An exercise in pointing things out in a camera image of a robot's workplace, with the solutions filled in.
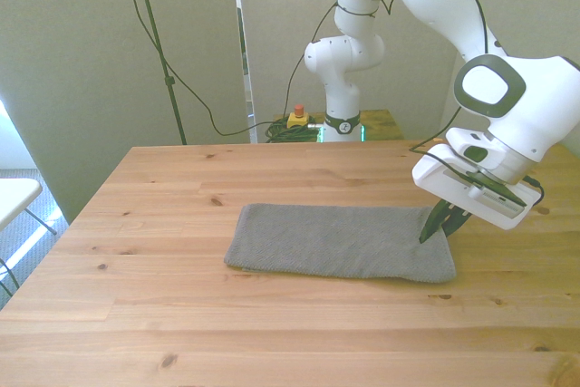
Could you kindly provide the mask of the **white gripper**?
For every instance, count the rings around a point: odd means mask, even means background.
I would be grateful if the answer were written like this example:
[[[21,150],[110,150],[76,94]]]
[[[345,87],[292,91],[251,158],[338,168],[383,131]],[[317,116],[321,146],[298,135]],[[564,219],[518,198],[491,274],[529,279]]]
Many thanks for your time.
[[[511,229],[540,199],[537,190],[522,182],[505,185],[488,177],[446,144],[432,147],[411,174],[418,187],[441,198],[420,233],[421,244],[439,229],[450,236],[471,214],[497,227]]]

